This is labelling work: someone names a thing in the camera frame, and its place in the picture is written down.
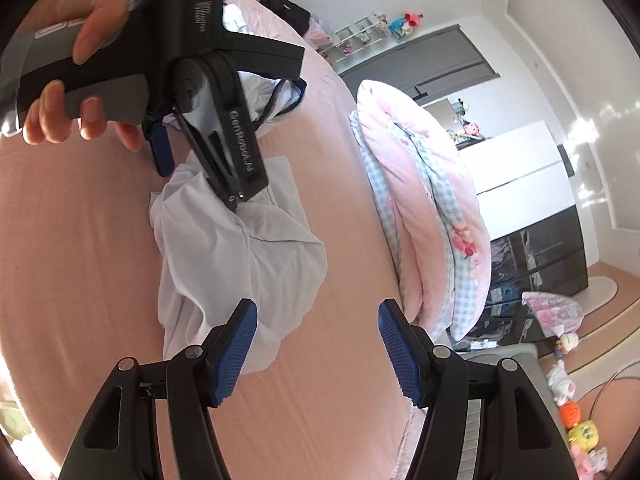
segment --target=white cabinet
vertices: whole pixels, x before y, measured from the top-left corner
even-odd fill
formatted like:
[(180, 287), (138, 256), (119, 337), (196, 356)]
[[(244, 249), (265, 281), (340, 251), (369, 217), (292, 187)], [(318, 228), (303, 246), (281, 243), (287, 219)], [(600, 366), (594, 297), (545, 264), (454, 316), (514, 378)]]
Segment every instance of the white cabinet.
[(543, 122), (460, 151), (491, 240), (575, 205), (560, 153)]

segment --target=black bag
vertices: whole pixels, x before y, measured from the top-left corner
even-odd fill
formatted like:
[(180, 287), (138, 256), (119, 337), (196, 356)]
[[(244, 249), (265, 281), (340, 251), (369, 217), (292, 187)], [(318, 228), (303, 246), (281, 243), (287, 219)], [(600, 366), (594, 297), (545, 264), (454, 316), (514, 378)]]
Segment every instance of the black bag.
[(260, 0), (260, 3), (289, 23), (300, 36), (304, 36), (309, 30), (311, 13), (308, 10), (289, 0)]

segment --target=orange toy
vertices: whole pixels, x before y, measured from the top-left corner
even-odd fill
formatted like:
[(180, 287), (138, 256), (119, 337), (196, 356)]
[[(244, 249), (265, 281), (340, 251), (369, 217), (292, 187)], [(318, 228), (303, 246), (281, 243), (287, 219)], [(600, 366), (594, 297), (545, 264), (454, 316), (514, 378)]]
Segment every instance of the orange toy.
[(562, 406), (560, 406), (558, 410), (560, 411), (560, 418), (562, 418), (562, 423), (568, 430), (580, 424), (582, 413), (580, 412), (580, 406), (577, 402), (568, 400)]

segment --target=pink blanket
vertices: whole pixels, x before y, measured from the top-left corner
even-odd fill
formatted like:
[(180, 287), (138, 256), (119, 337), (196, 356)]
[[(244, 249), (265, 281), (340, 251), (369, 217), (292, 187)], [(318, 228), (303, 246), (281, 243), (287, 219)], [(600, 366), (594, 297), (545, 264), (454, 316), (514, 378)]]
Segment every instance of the pink blanket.
[(491, 279), (490, 240), (473, 181), (449, 135), (403, 92), (364, 81), (358, 121), (390, 190), (404, 313), (432, 338), (450, 326), (462, 339), (484, 309)]

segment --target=plastic bag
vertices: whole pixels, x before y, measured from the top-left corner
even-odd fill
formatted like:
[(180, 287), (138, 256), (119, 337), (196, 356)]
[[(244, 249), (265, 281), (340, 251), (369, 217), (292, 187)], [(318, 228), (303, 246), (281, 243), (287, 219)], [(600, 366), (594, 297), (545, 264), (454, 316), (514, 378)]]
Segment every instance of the plastic bag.
[(331, 45), (331, 35), (327, 33), (322, 25), (327, 27), (326, 22), (320, 20), (317, 16), (312, 16), (309, 19), (309, 30), (304, 35), (304, 39), (312, 47), (326, 47)]

